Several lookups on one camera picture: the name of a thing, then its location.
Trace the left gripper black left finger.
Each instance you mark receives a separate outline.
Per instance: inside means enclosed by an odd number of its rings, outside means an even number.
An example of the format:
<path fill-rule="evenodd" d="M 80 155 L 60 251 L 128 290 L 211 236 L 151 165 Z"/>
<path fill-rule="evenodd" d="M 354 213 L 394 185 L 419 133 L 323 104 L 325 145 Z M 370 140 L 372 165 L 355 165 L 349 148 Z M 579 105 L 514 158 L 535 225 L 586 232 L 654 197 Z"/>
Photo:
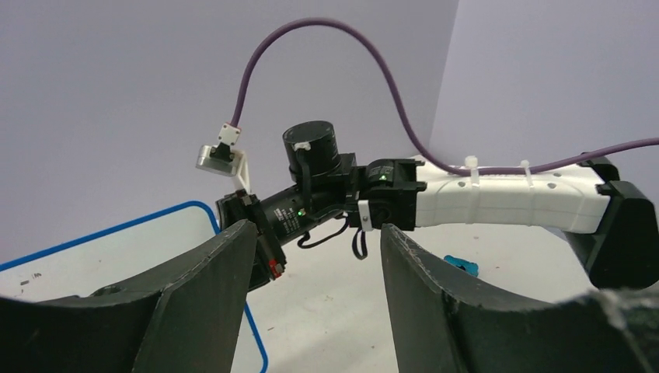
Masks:
<path fill-rule="evenodd" d="M 229 372 L 256 252 L 241 220 L 155 264 L 70 264 L 71 251 L 1 275 L 3 372 Z"/>

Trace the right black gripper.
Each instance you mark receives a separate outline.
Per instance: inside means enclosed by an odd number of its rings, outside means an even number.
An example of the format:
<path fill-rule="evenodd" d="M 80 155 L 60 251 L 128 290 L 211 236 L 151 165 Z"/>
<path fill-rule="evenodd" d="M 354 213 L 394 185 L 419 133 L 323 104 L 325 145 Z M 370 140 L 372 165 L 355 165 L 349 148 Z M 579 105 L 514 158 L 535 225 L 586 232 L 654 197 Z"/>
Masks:
<path fill-rule="evenodd" d="M 314 227 L 314 221 L 303 207 L 302 193 L 296 186 L 263 200 L 255 194 L 239 190 L 215 201 L 215 207 L 221 229 L 241 220 L 256 225 L 256 252 L 249 280 L 250 291 L 279 278 L 287 264 L 283 246 Z"/>

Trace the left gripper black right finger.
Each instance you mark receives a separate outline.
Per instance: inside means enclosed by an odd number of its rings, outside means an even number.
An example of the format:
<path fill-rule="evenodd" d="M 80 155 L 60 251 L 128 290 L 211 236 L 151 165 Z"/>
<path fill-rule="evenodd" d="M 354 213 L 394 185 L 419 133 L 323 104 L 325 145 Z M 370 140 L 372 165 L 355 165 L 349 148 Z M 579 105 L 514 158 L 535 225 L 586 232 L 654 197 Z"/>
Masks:
<path fill-rule="evenodd" d="M 381 258 L 401 372 L 656 372 L 658 293 L 590 291 L 552 304 L 447 263 L 395 225 Z"/>

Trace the blue and black eraser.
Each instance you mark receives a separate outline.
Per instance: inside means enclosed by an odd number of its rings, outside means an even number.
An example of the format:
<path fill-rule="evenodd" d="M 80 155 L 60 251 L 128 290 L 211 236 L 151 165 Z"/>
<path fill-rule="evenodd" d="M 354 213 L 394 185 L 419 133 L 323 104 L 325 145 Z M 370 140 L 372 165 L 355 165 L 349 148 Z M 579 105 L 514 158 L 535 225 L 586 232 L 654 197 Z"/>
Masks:
<path fill-rule="evenodd" d="M 475 262 L 465 260 L 463 258 L 458 258 L 452 255 L 446 255 L 443 258 L 444 261 L 451 264 L 454 267 L 457 267 L 461 270 L 464 270 L 466 273 L 478 277 L 479 276 L 479 265 Z"/>

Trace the blue framed whiteboard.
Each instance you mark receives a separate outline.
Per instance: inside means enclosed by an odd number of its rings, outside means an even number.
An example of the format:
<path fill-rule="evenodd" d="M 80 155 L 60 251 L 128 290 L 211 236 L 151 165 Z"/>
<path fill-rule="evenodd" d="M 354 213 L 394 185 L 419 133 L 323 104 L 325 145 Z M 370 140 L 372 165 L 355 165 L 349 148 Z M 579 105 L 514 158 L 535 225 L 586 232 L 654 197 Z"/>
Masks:
<path fill-rule="evenodd" d="M 223 230 L 206 204 L 190 201 L 3 263 L 1 275 L 5 270 L 38 259 L 51 260 L 65 251 L 72 253 L 70 264 L 83 270 L 90 269 L 94 259 L 120 260 L 126 255 L 134 255 L 139 263 L 152 265 Z M 264 372 L 267 367 L 267 352 L 246 302 L 235 360 L 229 372 Z"/>

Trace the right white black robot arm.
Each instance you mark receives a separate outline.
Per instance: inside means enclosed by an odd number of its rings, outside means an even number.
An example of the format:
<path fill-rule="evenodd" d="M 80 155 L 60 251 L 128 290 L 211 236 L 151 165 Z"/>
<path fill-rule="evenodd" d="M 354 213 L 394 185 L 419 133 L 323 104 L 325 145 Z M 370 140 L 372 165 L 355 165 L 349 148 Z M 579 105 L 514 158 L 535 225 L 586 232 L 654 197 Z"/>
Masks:
<path fill-rule="evenodd" d="M 365 235 L 394 225 L 403 231 L 446 224 L 539 226 L 560 230 L 597 288 L 642 289 L 658 281 L 654 204 L 622 180 L 608 156 L 657 144 L 657 139 L 585 152 L 551 166 L 509 169 L 435 166 L 428 159 L 377 159 L 361 166 L 342 153 L 333 125 L 314 120 L 282 136 L 293 184 L 266 199 L 251 190 L 247 157 L 235 149 L 240 129 L 225 125 L 219 143 L 200 150 L 197 165 L 230 176 L 235 191 L 216 203 L 221 228 L 256 226 L 250 288 L 277 279 L 283 248 L 314 244 L 310 232 L 337 219 L 352 228 L 353 254 L 368 255 Z"/>

